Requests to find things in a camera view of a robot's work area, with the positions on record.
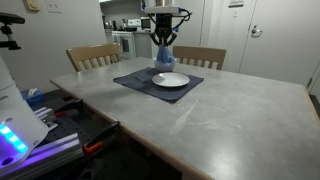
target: light switch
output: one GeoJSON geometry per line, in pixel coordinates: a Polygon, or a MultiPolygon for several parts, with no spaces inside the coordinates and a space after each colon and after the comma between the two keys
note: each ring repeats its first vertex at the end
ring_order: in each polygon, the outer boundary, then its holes
{"type": "Polygon", "coordinates": [[[30,11],[40,11],[37,0],[26,0],[26,3],[30,11]]]}
{"type": "Polygon", "coordinates": [[[45,0],[46,6],[51,13],[62,13],[60,0],[45,0]]]}

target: wooden chair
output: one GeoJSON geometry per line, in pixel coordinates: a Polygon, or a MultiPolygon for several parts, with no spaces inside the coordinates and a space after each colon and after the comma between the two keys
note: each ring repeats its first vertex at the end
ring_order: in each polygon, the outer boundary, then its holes
{"type": "Polygon", "coordinates": [[[76,47],[67,49],[67,54],[77,72],[120,62],[119,50],[115,44],[76,47]]]}
{"type": "Polygon", "coordinates": [[[212,69],[213,63],[217,63],[217,70],[222,69],[223,61],[226,56],[226,50],[203,48],[203,47],[187,47],[173,46],[173,56],[178,58],[182,64],[193,64],[212,69]]]}

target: white cabinet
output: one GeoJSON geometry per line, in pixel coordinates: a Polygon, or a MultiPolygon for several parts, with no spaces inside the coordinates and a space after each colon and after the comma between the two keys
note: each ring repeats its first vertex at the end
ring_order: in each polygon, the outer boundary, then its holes
{"type": "Polygon", "coordinates": [[[149,33],[134,33],[134,42],[137,57],[152,58],[151,38],[149,33]]]}

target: countertop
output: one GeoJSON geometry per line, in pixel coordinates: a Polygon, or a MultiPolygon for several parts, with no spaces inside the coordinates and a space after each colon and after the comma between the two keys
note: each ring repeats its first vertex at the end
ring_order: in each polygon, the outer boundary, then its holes
{"type": "Polygon", "coordinates": [[[152,60],[137,58],[51,82],[169,163],[218,180],[320,179],[319,118],[302,85],[177,64],[204,81],[170,104],[113,82],[146,67],[152,60]]]}
{"type": "MultiPolygon", "coordinates": [[[[106,30],[106,33],[112,33],[112,30],[106,30]]],[[[133,34],[145,34],[145,35],[149,35],[151,32],[145,32],[145,31],[128,31],[128,32],[132,32],[133,34]]]]}

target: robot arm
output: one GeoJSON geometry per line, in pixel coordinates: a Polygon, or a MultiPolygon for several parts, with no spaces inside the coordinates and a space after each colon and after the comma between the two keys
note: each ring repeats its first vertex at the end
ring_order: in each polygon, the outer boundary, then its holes
{"type": "Polygon", "coordinates": [[[149,18],[153,23],[155,23],[156,28],[155,32],[150,34],[153,42],[160,46],[169,46],[177,38],[177,34],[173,31],[178,30],[183,22],[189,21],[190,13],[186,9],[182,9],[178,6],[155,6],[155,7],[146,7],[145,1],[141,0],[142,8],[145,10],[145,13],[148,14],[149,18]],[[178,25],[172,28],[172,18],[181,18],[181,21],[178,25]]]}

